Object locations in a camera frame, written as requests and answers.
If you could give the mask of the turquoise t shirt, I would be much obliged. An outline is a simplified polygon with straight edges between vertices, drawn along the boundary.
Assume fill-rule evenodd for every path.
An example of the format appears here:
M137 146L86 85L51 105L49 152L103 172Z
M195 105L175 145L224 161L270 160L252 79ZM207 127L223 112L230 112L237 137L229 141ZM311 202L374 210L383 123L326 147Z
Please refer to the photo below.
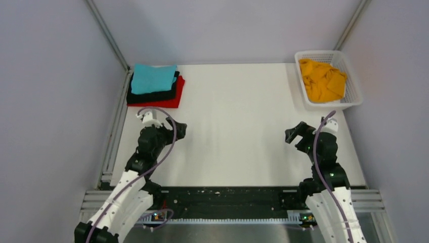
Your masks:
M136 64L134 66L133 80L131 81L131 93L143 95L171 90L176 80L176 70L176 65L155 67Z

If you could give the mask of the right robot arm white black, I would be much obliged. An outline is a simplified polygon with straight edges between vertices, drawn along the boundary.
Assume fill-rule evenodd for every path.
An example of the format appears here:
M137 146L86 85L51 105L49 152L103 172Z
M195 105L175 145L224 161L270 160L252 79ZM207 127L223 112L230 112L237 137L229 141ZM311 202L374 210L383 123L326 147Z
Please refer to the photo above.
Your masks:
M315 128L302 121L285 131L288 144L301 137L295 147L312 163L312 176L299 184L296 201L311 211L325 242L366 242L348 177L337 162L336 128L336 122L325 121Z

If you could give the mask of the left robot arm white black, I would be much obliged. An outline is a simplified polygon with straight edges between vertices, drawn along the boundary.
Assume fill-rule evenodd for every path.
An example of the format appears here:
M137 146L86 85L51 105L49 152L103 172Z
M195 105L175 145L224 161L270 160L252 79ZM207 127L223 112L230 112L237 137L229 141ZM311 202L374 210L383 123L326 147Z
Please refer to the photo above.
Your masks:
M145 211L160 207L160 186L150 177L162 161L159 155L163 149L183 139L187 129L187 124L170 117L166 121L171 129L150 113L142 116L138 144L119 182L98 211L86 222L79 222L74 242L123 242Z

